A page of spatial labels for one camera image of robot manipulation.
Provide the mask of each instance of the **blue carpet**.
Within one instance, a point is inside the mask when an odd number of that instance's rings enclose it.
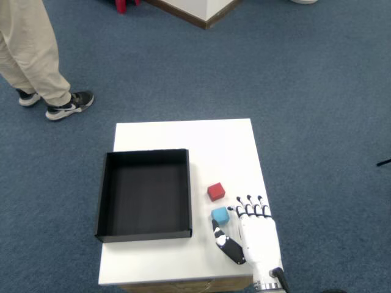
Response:
[[[121,292],[93,237],[117,122],[249,117],[292,293],[389,293],[391,1],[245,0],[209,31],[112,2],[45,1],[91,109],[52,123],[0,79],[0,292]]]

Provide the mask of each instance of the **open black box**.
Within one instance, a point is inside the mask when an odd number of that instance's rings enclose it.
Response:
[[[100,241],[191,237],[188,150],[107,153],[103,168]]]

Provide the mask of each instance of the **robotic hand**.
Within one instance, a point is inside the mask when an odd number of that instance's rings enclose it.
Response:
[[[236,198],[240,205],[228,207],[239,217],[239,233],[243,248],[212,220],[217,246],[237,264],[246,261],[253,269],[254,287],[262,293],[290,293],[283,275],[276,223],[262,197]]]

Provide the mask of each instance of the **beige pants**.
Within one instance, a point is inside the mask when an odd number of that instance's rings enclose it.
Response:
[[[42,0],[0,0],[0,73],[26,93],[53,106],[70,101],[70,85],[59,73],[59,53]]]

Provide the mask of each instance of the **red cube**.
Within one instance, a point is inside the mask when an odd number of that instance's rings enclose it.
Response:
[[[208,187],[208,195],[211,201],[215,201],[224,197],[225,190],[224,188],[222,188],[221,183],[217,183],[215,185]]]

